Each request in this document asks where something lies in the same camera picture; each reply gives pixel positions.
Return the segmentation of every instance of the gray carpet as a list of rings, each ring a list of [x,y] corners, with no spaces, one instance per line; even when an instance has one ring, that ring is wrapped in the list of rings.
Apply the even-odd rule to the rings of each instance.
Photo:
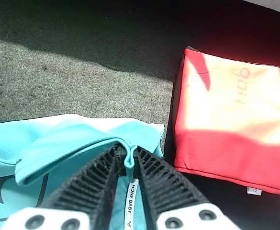
[[[280,66],[280,14],[263,7],[239,0],[92,2],[0,1],[0,122],[76,113],[160,123],[172,163],[168,119],[184,47]],[[242,229],[280,229],[280,196],[249,198],[242,186],[189,179]]]
[[[0,122],[76,113],[167,125],[187,42],[133,10],[1,1]]]

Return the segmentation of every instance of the size tag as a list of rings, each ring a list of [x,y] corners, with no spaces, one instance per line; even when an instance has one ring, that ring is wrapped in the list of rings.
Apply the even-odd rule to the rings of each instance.
[[[260,196],[261,193],[262,193],[262,190],[256,189],[256,188],[247,187],[247,193],[248,194],[252,194],[252,195]]]
[[[139,180],[135,179],[133,183],[129,183],[126,206],[125,206],[125,218],[124,218],[124,229],[134,230],[134,202],[135,194],[138,188]]]

